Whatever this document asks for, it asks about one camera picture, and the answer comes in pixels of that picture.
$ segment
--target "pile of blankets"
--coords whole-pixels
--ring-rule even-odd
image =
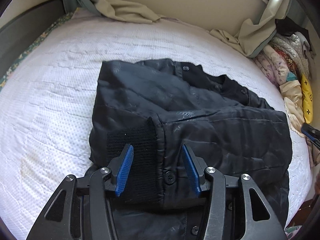
[[[292,25],[286,27],[297,29]],[[304,122],[311,123],[313,118],[309,80],[312,79],[315,53],[308,31],[299,28],[304,34],[299,31],[283,31],[283,25],[279,29],[277,26],[276,35],[253,60],[281,92],[291,129],[304,137],[301,126]]]

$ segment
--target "black cloth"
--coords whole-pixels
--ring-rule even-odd
[[[213,77],[200,65],[170,59],[103,62],[92,123],[90,160],[96,165],[108,165],[125,143],[134,147],[129,179],[117,202],[153,210],[203,205],[190,192],[180,156],[181,144],[188,143],[223,174],[250,174],[285,225],[292,158],[286,115],[226,75]],[[167,172],[174,174],[174,183],[166,183]],[[116,212],[116,223],[130,223],[127,213]],[[181,213],[172,216],[177,223],[186,219]],[[127,239],[144,239],[127,232]]]
[[[285,17],[284,19],[276,19],[275,22],[276,22],[277,32],[283,36],[290,37],[295,32],[302,33],[302,35],[305,36],[305,38],[307,39],[310,45],[310,51],[312,51],[309,31],[307,29],[297,25],[289,17]]]

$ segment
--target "person's hand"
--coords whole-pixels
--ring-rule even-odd
[[[319,171],[317,178],[316,178],[315,192],[316,192],[316,195],[320,195],[320,171]]]

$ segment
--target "yellow bag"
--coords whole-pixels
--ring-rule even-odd
[[[302,74],[301,78],[301,90],[304,119],[306,123],[311,123],[313,119],[312,91],[310,83],[304,74]]]

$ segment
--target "polka dot fabric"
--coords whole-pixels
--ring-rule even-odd
[[[79,10],[31,52],[0,92],[0,216],[17,240],[68,174],[91,165],[89,134],[103,60],[171,58],[201,64],[285,112],[282,97],[253,61],[207,31],[161,19],[151,25],[116,22]],[[291,131],[288,221],[311,184],[305,140]]]

